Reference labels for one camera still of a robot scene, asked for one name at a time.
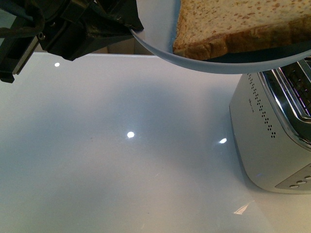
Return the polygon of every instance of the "white countertop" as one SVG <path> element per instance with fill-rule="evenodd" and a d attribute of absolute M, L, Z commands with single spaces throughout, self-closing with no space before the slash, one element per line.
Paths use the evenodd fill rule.
<path fill-rule="evenodd" d="M 0 83 L 0 232 L 309 233 L 311 195 L 264 191 L 240 165 L 239 78 L 34 54 Z"/>

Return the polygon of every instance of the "toast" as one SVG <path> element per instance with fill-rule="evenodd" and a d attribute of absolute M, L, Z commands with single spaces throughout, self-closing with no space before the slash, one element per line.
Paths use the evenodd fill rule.
<path fill-rule="evenodd" d="M 207 60 L 311 40 L 311 0 L 181 0 L 173 53 Z"/>

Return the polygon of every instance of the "toaster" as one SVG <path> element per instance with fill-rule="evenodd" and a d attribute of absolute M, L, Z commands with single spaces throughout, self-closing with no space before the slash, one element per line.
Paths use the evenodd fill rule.
<path fill-rule="evenodd" d="M 229 109 L 250 180 L 277 193 L 311 193 L 311 58 L 243 74 Z"/>

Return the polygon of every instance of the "white plate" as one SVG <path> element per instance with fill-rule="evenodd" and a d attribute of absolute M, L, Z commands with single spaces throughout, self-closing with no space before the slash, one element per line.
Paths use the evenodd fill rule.
<path fill-rule="evenodd" d="M 134 37 L 150 52 L 173 64 L 208 73 L 241 74 L 288 65 L 311 55 L 310 41 L 287 47 L 227 54 L 208 61 L 176 56 L 172 51 L 179 14 L 179 0 L 137 0 L 142 32 Z"/>

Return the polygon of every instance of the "bread crust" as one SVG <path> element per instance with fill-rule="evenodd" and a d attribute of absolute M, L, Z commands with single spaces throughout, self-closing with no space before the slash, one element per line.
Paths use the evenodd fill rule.
<path fill-rule="evenodd" d="M 275 48 L 311 40 L 311 14 L 303 14 L 298 15 L 294 20 L 282 23 L 266 23 L 246 30 L 216 33 L 213 36 L 188 42 L 185 39 L 188 27 L 185 16 L 188 12 L 183 4 L 189 5 L 189 0 L 181 0 L 181 4 L 177 35 L 173 43 L 173 52 L 179 56 L 207 60 L 227 53 Z"/>

